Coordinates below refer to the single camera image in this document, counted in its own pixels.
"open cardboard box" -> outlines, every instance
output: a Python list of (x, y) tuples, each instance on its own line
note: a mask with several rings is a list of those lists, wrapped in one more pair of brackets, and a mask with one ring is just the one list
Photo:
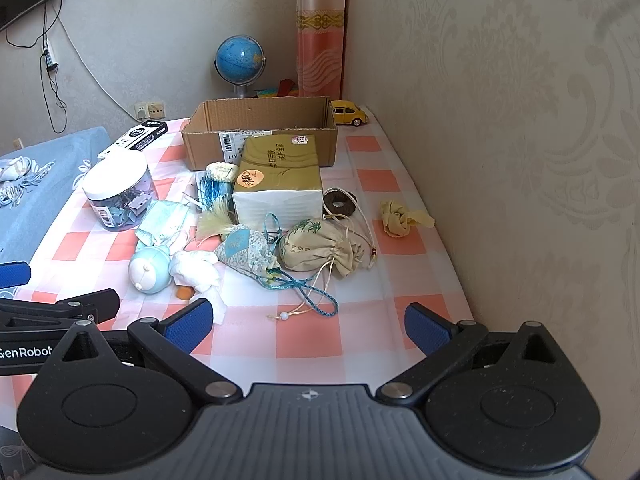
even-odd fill
[(319, 165), (335, 162), (338, 128), (328, 97), (267, 97), (217, 99), (198, 106), (182, 130), (187, 167), (199, 171), (212, 162), (238, 163), (236, 146), (265, 134), (314, 136)]

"gold curtain trim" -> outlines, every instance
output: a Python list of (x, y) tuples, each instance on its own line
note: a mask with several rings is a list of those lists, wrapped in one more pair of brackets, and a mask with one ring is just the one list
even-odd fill
[(344, 27), (343, 10), (304, 10), (298, 12), (297, 20), (300, 30), (325, 30), (326, 28)]

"orange sticker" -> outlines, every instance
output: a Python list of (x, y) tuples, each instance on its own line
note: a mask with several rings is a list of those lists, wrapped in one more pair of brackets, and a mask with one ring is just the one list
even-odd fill
[(243, 187), (257, 186), (264, 179), (264, 175), (259, 170), (244, 170), (236, 178), (236, 182)]

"cardboard box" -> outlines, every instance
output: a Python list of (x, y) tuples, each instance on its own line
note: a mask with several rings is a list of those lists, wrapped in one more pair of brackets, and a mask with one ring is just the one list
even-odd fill
[(167, 133), (169, 128), (162, 121), (145, 121), (135, 128), (130, 129), (126, 134), (116, 140), (106, 150), (98, 154), (98, 159), (103, 160), (115, 148), (125, 150), (135, 150), (141, 152), (162, 134)]
[(187, 167), (238, 164), (247, 137), (271, 134), (313, 136), (320, 166), (335, 162), (338, 128), (328, 97), (269, 97), (202, 103), (182, 131)]
[(273, 213), (288, 231), (321, 217), (322, 181), (313, 136), (250, 137), (239, 169), (233, 197), (240, 223), (262, 232), (265, 217)]

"yellow toy car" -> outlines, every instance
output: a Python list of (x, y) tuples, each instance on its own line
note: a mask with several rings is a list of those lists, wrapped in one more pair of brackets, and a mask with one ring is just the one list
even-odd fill
[(361, 124), (367, 124), (369, 122), (366, 113), (351, 101), (331, 101), (331, 106), (334, 108), (334, 120), (336, 124), (360, 126)]

